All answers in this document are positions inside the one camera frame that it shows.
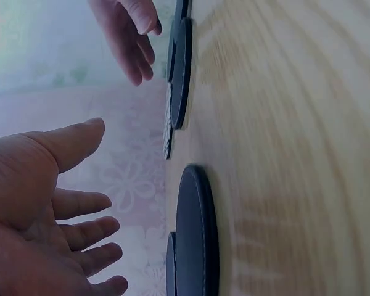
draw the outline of leather coaster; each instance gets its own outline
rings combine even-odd
[[[186,17],[189,7],[189,0],[177,0],[174,14],[174,42],[178,41],[178,30],[183,18]]]
[[[204,169],[185,168],[176,219],[178,296],[218,296],[219,245],[215,208]]]
[[[170,39],[168,40],[167,82],[171,82],[171,80],[173,79],[175,51],[176,51],[174,35],[175,35],[175,26],[173,20],[173,22],[171,23]]]
[[[189,94],[192,67],[192,20],[184,18],[178,31],[174,73],[172,79],[171,122],[173,128],[182,127]]]
[[[166,291],[167,296],[176,296],[175,275],[175,232],[168,235],[166,256]]]
[[[171,83],[167,85],[165,126],[163,130],[163,156],[169,159],[171,155],[171,143],[173,140],[173,127],[171,126]]]

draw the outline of hand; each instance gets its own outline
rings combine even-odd
[[[155,54],[147,34],[162,25],[152,0],[89,0],[112,54],[135,85],[152,79]]]
[[[58,174],[98,147],[104,122],[0,138],[0,296],[122,295],[126,279],[93,285],[87,277],[119,260],[107,244],[84,251],[119,229],[115,218],[59,225],[57,220],[111,206],[104,194],[56,188]]]

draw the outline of wooden table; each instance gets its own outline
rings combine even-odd
[[[194,0],[192,18],[168,230],[198,163],[220,295],[370,295],[370,0]]]

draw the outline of open palm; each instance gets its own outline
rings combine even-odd
[[[90,156],[101,119],[47,133],[0,138],[0,296],[122,295],[121,276],[87,278],[119,260],[116,244],[85,250],[119,229],[112,217],[76,225],[64,220],[111,206],[104,194],[56,188],[57,177]]]

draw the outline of pink floral fabric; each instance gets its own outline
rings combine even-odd
[[[129,280],[127,296],[166,294],[165,93],[165,82],[155,80],[140,88],[88,86],[0,97],[0,136],[49,130],[92,117],[105,120],[100,148],[61,175],[58,186],[103,192],[112,199],[112,208],[71,222],[105,215],[119,219],[120,231],[102,244],[120,244],[123,258],[90,280],[122,274]]]

